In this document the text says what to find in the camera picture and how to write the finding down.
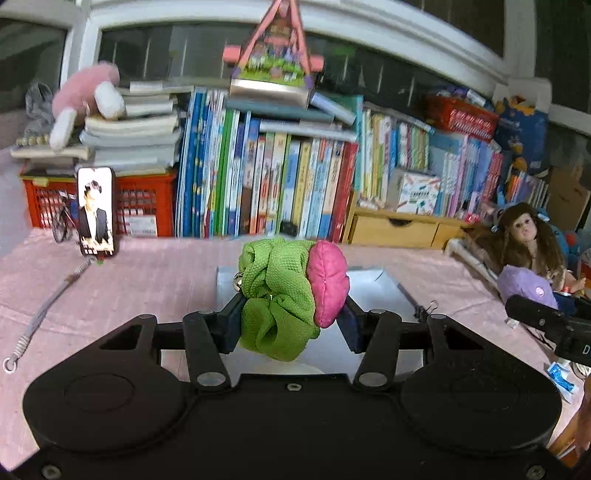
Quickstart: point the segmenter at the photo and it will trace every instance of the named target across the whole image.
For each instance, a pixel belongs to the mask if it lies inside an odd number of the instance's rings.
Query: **man in suit photo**
[[[80,237],[84,245],[95,250],[111,249],[111,226],[107,220],[107,212],[98,208],[102,187],[96,180],[85,186],[85,205],[80,209]]]

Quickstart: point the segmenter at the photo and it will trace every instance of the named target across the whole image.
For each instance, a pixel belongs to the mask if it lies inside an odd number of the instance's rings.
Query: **red plastic basket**
[[[427,119],[436,128],[488,142],[495,134],[499,116],[456,98],[432,95],[427,97]]]
[[[173,236],[173,193],[176,172],[166,175],[121,177],[115,179],[116,231],[129,235],[129,219],[133,216],[155,215],[158,236]],[[59,191],[76,194],[75,179],[21,176],[31,224],[51,228],[51,219],[61,206]]]

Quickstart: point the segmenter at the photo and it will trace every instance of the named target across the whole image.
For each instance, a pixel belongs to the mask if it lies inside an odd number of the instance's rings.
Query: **silver bell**
[[[232,281],[232,284],[234,285],[234,290],[236,292],[240,292],[240,290],[242,289],[242,273],[238,272],[236,275],[234,275],[234,280]]]

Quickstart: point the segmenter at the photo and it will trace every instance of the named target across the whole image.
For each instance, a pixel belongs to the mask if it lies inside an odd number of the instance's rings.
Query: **green fabric toy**
[[[318,338],[314,296],[306,279],[314,242],[283,237],[244,245],[238,262],[242,293],[241,345],[276,360],[295,360],[308,340]]]

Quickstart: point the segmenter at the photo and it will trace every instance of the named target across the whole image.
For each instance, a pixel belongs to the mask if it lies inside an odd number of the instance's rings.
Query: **hanging toy house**
[[[297,0],[275,0],[244,48],[227,46],[225,62],[235,64],[230,97],[308,107],[312,72],[324,57],[309,55]]]

